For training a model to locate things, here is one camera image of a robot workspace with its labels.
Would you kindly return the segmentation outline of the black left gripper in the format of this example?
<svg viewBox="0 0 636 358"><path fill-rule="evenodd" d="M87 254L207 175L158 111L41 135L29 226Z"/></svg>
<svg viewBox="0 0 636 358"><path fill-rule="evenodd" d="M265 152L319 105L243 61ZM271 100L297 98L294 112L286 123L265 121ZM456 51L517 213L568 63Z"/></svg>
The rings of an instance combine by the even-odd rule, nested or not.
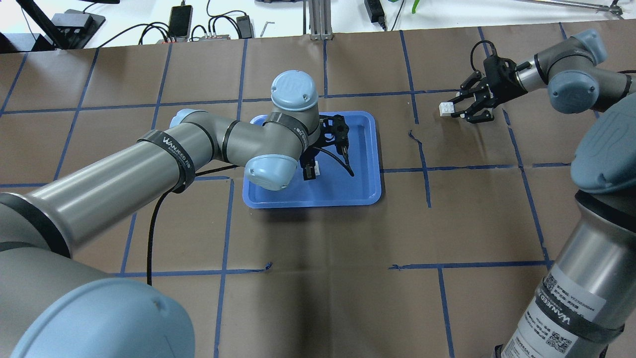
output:
<svg viewBox="0 0 636 358"><path fill-rule="evenodd" d="M351 177L355 177L348 157L349 127L345 122L345 117L343 115L320 115L318 129L320 134L316 142L312 145L312 148L317 149L307 149L301 154L301 168L304 180L314 180L317 178L316 156L318 155L318 149L323 149L330 145L335 145L336 151L344 160L341 161L341 165L347 170Z"/></svg>

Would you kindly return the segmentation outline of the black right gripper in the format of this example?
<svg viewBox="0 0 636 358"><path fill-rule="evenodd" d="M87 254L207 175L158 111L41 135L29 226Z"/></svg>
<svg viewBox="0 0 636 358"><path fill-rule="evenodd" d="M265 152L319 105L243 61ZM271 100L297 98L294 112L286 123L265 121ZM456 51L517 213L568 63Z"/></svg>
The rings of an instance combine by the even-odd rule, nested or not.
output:
<svg viewBox="0 0 636 358"><path fill-rule="evenodd" d="M455 107L464 100L473 100L461 113L461 118L470 124L494 121L491 109L528 93L517 77L515 61L491 55L484 59L483 65L485 75L473 71L450 100Z"/></svg>

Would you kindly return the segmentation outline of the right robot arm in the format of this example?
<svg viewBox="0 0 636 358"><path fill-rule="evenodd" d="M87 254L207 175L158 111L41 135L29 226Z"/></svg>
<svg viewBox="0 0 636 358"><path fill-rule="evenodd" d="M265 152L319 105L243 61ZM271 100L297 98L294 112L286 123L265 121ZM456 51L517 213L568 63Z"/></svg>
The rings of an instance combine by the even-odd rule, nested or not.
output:
<svg viewBox="0 0 636 358"><path fill-rule="evenodd" d="M523 63L495 47L441 116L471 124L493 120L497 106L547 88L561 113L600 117L571 163L581 218L541 279L515 332L493 358L603 358L635 310L635 77L598 68L607 59L596 29L587 29Z"/></svg>

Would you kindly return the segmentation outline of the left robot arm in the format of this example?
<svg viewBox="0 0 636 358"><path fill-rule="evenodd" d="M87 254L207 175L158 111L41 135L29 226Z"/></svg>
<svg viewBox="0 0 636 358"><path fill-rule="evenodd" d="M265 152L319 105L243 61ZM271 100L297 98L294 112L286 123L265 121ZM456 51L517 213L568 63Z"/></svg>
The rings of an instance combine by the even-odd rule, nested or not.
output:
<svg viewBox="0 0 636 358"><path fill-rule="evenodd" d="M218 160L252 183L284 190L317 145L325 116L311 75L288 70L271 85L262 125L202 110L172 127L20 195L1 194L3 358L193 358L186 310L149 283L73 260L76 250L164 194L182 193Z"/></svg>

